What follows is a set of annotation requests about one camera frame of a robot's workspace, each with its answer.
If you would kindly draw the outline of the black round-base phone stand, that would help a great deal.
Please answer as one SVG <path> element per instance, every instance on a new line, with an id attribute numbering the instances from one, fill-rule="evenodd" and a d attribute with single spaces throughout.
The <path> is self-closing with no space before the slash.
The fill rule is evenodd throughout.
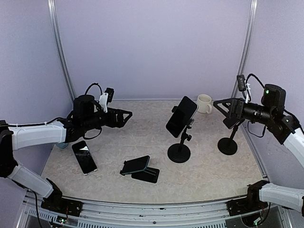
<path id="1" fill-rule="evenodd" d="M 174 106 L 172 109 L 172 112 L 175 111 L 175 109 L 177 108 L 177 106 Z M 190 149 L 187 145 L 184 144 L 184 142 L 190 141 L 192 139 L 192 136 L 190 134 L 187 133 L 188 129 L 192 128 L 192 124 L 194 122 L 194 119 L 191 118 L 190 121 L 188 122 L 187 126 L 185 127 L 185 129 L 182 131 L 181 133 L 181 137 L 180 137 L 180 142 L 173 144 L 169 147 L 168 149 L 168 158 L 175 162 L 175 163 L 185 163 L 186 161 L 189 160 L 190 158 Z"/>

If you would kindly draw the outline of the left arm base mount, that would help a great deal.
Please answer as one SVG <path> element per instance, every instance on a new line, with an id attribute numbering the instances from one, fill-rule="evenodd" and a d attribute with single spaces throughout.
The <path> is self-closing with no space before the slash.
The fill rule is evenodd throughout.
<path id="1" fill-rule="evenodd" d="M 83 203 L 78 200 L 67 199 L 61 196 L 49 196 L 48 198 L 43 199 L 41 207 L 67 216 L 79 217 Z"/>

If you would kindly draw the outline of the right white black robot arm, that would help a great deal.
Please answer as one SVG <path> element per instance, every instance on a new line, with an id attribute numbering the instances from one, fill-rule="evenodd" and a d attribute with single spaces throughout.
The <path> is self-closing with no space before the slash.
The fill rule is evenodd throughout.
<path id="1" fill-rule="evenodd" d="M 248 120 L 264 125 L 277 141 L 289 150 L 300 164 L 304 163 L 304 132 L 299 120 L 285 110 L 286 92 L 279 86 L 266 84 L 261 104 L 246 102 L 243 98 L 229 98 L 215 101 L 213 106 L 224 116 L 224 125 L 232 129 L 230 137 L 218 142 L 218 149 L 225 155 L 233 155 L 238 147 L 233 140 L 238 127 Z M 253 211 L 263 204 L 274 203 L 289 209 L 304 212 L 304 191 L 275 185 L 260 180 L 248 186 L 247 196 L 242 203 L 235 204 Z"/>

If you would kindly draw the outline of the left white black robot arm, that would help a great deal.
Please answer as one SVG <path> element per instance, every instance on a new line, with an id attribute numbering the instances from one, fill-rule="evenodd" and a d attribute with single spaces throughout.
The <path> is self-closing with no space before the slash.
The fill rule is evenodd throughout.
<path id="1" fill-rule="evenodd" d="M 62 211 L 66 200 L 54 182 L 44 179 L 15 160 L 13 153 L 21 148 L 49 144 L 72 143 L 85 138 L 90 130 L 103 126 L 122 128 L 133 113 L 109 108 L 112 98 L 108 93 L 96 101 L 93 95 L 81 95 L 73 102 L 73 110 L 66 118 L 25 125 L 0 123 L 0 176 L 35 192 L 47 200 L 56 211 Z"/>

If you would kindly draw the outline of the silver edged black smartphone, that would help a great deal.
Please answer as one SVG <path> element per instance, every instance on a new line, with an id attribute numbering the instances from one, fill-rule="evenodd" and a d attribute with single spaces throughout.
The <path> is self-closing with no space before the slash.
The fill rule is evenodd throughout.
<path id="1" fill-rule="evenodd" d="M 173 137 L 178 138 L 194 116 L 198 105 L 187 96 L 184 96 L 166 124 L 166 129 Z"/>

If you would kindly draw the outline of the purple edged black smartphone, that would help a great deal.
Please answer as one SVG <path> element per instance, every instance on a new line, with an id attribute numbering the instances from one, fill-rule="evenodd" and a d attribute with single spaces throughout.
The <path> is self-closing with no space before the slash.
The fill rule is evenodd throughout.
<path id="1" fill-rule="evenodd" d="M 223 124 L 228 128 L 228 129 L 232 129 L 235 126 L 239 126 L 240 124 L 242 124 L 244 122 L 245 119 L 235 119 L 235 118 L 225 118 L 223 120 Z"/>

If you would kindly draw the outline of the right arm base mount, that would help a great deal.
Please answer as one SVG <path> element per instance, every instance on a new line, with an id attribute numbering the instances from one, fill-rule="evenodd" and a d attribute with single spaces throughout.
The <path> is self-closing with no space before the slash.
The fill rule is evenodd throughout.
<path id="1" fill-rule="evenodd" d="M 227 208 L 229 215 L 236 216 L 267 208 L 268 203 L 260 200 L 259 191 L 268 183 L 270 182 L 267 180 L 260 180 L 254 184 L 249 184 L 245 198 L 228 201 Z"/>

